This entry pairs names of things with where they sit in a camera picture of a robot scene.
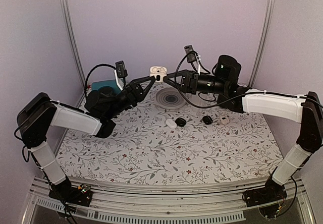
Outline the beige earbud charging case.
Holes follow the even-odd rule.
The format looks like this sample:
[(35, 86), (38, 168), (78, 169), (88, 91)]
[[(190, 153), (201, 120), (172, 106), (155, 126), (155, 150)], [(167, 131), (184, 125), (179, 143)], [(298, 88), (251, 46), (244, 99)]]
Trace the beige earbud charging case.
[(156, 83), (162, 83), (164, 77), (167, 75), (167, 68), (163, 66), (152, 66), (150, 67), (149, 75), (155, 78)]

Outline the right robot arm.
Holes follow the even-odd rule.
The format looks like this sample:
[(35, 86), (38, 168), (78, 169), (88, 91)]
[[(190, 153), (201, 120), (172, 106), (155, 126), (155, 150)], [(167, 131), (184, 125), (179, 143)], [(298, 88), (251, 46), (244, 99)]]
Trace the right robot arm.
[(315, 92), (288, 95), (260, 91), (238, 85), (241, 65), (229, 55), (221, 55), (212, 73), (179, 70), (163, 81), (180, 94), (197, 92), (219, 95), (217, 105), (237, 113), (259, 113), (300, 123), (296, 144), (274, 169), (265, 186), (250, 189), (242, 199), (248, 207), (287, 197), (284, 184), (322, 147), (322, 105)]

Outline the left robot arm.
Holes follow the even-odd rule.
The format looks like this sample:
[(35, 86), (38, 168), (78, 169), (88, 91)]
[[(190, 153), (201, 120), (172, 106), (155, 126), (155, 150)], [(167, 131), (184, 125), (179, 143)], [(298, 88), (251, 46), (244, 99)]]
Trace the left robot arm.
[(93, 192), (89, 185), (73, 187), (47, 143), (50, 127), (80, 131), (97, 138), (107, 138), (116, 124), (113, 118), (122, 111), (142, 102), (155, 77), (132, 80), (117, 95), (108, 95), (102, 90), (92, 90), (87, 97), (86, 111), (54, 101), (46, 93), (39, 93), (17, 116), (19, 140), (30, 152), (37, 166), (44, 172), (50, 184), (50, 198), (61, 203), (89, 207)]

